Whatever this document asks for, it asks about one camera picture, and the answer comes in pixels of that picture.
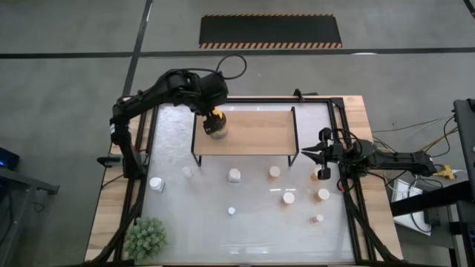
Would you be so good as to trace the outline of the green artificial plant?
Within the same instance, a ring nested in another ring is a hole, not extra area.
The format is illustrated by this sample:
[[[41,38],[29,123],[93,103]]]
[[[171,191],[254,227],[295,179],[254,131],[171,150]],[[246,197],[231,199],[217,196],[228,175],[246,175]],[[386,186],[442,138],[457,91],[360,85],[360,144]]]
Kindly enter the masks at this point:
[[[157,256],[167,245],[163,222],[157,218],[140,217],[126,234],[124,251],[128,260],[145,262]]]

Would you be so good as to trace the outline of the grey desk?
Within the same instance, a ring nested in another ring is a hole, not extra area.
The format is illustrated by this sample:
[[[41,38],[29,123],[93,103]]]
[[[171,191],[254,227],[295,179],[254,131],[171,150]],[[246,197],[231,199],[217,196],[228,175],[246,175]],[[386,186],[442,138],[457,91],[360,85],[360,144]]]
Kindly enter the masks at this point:
[[[57,194],[52,185],[7,168],[0,168],[0,267],[8,267],[38,190]]]

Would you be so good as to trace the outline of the wooden shelf with black legs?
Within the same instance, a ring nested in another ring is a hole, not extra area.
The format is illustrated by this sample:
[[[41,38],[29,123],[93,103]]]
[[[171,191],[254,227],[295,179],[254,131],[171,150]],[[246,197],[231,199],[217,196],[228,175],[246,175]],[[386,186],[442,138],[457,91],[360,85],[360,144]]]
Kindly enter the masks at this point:
[[[293,165],[300,148],[295,107],[285,111],[225,111],[225,136],[214,139],[196,116],[191,154],[201,165],[203,156],[286,156]]]

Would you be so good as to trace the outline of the white box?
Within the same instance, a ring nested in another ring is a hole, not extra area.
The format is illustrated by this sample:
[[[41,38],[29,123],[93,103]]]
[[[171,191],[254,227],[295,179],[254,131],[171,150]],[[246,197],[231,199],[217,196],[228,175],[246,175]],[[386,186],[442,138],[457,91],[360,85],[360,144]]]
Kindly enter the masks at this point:
[[[423,193],[423,190],[410,185],[408,182],[397,179],[392,187],[391,202],[404,200],[408,197],[414,197]],[[418,211],[412,214],[405,214],[394,217],[396,224],[418,231],[426,236],[431,235],[432,226],[425,222],[424,212]]]

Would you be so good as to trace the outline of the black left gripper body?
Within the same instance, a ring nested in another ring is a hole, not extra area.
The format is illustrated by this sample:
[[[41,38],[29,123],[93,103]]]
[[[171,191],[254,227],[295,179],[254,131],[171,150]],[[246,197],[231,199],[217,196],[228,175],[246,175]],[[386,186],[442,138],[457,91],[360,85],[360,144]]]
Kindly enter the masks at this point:
[[[193,95],[187,106],[192,112],[206,115],[226,102],[229,89],[221,72],[212,72],[204,77],[195,74],[190,82]]]

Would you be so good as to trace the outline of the black floor mat striped edges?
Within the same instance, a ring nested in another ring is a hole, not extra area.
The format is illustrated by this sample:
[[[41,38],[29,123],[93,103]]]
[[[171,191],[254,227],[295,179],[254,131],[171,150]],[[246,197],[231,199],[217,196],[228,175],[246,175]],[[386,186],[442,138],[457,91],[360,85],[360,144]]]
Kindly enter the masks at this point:
[[[336,18],[316,14],[206,14],[200,20],[204,50],[339,49]]]

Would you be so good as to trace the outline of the brown bottle with yellow cap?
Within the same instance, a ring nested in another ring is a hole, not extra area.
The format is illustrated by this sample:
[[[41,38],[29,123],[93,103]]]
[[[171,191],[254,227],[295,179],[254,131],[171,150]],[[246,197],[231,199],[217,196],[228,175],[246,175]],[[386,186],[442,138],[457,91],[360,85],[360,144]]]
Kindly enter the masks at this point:
[[[218,115],[219,111],[221,111],[221,110],[219,110],[218,108],[215,108],[211,113],[213,113],[215,115]],[[215,138],[215,139],[222,139],[226,135],[226,131],[227,131],[227,119],[226,119],[226,124],[223,125],[223,129],[221,131],[218,131],[218,132],[210,135],[210,136],[212,138]]]

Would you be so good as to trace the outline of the black side table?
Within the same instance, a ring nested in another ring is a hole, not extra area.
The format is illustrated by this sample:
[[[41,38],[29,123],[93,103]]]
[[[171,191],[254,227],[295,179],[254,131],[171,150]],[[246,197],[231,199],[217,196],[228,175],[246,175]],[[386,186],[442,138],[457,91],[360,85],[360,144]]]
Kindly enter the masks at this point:
[[[394,217],[430,208],[456,205],[458,222],[451,223],[451,231],[461,235],[469,267],[475,267],[475,185],[459,182],[445,188],[408,197],[390,204]]]

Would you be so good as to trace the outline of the black equipment case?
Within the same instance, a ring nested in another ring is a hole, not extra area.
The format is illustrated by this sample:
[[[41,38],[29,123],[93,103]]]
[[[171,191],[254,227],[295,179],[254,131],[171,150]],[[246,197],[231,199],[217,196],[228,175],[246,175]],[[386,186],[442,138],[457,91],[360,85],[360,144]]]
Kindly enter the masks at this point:
[[[453,102],[468,180],[475,182],[475,99]]]

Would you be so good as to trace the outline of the black device with blue light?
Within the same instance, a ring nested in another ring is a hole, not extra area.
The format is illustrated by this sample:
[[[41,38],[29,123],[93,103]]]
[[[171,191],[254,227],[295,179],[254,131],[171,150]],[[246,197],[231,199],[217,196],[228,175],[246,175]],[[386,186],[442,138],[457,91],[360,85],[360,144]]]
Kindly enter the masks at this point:
[[[7,168],[14,171],[18,167],[19,159],[19,155],[5,148],[0,148],[0,168]]]

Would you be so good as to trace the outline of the yellow power splitter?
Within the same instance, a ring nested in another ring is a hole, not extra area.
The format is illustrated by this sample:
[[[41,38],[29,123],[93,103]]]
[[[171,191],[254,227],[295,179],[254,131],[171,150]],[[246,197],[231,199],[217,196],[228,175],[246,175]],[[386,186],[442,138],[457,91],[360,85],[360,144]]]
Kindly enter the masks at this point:
[[[443,177],[445,179],[456,179],[455,171],[449,165],[437,165],[435,177]]]

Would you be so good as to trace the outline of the black clamp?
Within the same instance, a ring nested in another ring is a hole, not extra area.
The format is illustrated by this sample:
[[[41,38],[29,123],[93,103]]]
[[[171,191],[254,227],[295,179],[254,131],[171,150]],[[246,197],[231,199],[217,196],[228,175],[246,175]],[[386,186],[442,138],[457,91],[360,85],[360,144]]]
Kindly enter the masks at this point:
[[[110,168],[112,166],[118,165],[122,162],[122,156],[109,155],[98,157],[97,162],[104,166],[105,168]]]

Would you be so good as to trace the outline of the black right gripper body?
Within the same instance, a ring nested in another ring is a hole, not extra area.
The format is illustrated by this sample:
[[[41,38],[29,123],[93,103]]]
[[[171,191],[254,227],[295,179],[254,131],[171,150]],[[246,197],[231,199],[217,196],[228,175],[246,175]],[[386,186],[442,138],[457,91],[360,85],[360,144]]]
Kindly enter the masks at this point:
[[[320,142],[325,142],[327,148],[319,151],[319,154],[325,156],[327,164],[329,162],[338,163],[342,161],[344,156],[350,152],[350,148],[356,144],[357,138],[348,130],[343,128],[324,128],[319,132],[318,138]],[[320,180],[326,180],[331,177],[331,170],[326,165],[321,165],[319,174]]]

